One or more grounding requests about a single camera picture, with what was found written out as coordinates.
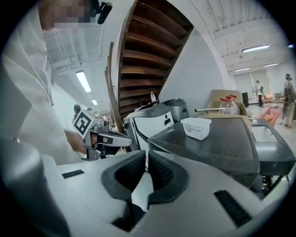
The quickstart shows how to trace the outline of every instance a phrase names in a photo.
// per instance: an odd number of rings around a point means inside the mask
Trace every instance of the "white lab coat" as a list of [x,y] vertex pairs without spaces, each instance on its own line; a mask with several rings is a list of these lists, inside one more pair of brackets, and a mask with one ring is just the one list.
[[41,154],[52,156],[57,165],[81,162],[52,108],[50,64],[37,6],[15,28],[1,55],[1,63],[32,104],[19,132],[20,141],[33,145]]

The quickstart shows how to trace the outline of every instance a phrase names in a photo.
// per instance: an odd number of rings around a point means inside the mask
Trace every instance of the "ceiling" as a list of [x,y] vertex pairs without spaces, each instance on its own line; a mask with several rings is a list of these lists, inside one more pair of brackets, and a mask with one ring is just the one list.
[[[77,102],[99,110],[110,111],[101,67],[101,31],[96,23],[83,24],[83,27],[70,27],[44,32],[48,59],[51,64],[51,78]],[[76,71],[84,70],[92,92],[86,93],[76,77]],[[96,99],[95,106],[91,99]]]
[[[191,0],[208,27],[227,71],[281,63],[293,57],[282,29],[261,4],[255,0]],[[242,53],[243,49],[269,44],[264,50]]]
[[[237,69],[250,67],[250,71],[266,69],[264,65],[281,63],[293,57],[288,48],[283,31],[272,16],[254,0],[190,0],[200,13],[208,27],[210,36],[225,63],[229,74]],[[47,54],[52,67],[52,78],[77,102],[105,113],[110,111],[105,84],[104,70],[110,41],[115,41],[121,28],[122,8],[128,11],[129,5],[120,0],[111,0],[113,10],[110,13],[107,31],[104,25],[88,23],[79,26],[67,25],[64,29],[55,29],[43,34],[47,45]],[[103,35],[107,36],[102,47]],[[265,50],[242,53],[243,49],[269,44]],[[86,93],[78,81],[75,72],[84,70],[92,89]],[[96,99],[94,106],[91,99]]]

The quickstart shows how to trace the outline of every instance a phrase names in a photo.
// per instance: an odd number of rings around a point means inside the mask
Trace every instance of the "black camera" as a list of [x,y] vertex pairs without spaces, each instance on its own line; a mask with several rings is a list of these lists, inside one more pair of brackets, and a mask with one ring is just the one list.
[[91,7],[91,17],[95,17],[97,14],[100,14],[98,19],[98,24],[101,25],[105,22],[110,11],[112,10],[112,3],[110,2],[101,2],[101,6],[98,0],[90,0]]

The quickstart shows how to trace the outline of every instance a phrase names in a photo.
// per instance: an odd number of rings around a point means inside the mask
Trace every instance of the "chair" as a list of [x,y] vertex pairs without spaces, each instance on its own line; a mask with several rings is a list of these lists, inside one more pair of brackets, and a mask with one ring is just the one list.
[[265,119],[269,122],[273,127],[276,124],[276,120],[282,114],[281,109],[275,109],[273,107],[269,107],[265,113],[261,114],[260,116],[256,117],[256,119]]

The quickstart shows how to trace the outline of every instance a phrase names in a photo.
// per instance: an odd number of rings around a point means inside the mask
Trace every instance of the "wooden staircase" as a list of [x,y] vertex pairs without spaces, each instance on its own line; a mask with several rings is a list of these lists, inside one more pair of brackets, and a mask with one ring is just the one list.
[[122,119],[149,103],[151,91],[158,97],[192,29],[165,0],[135,2],[120,49],[117,103]]

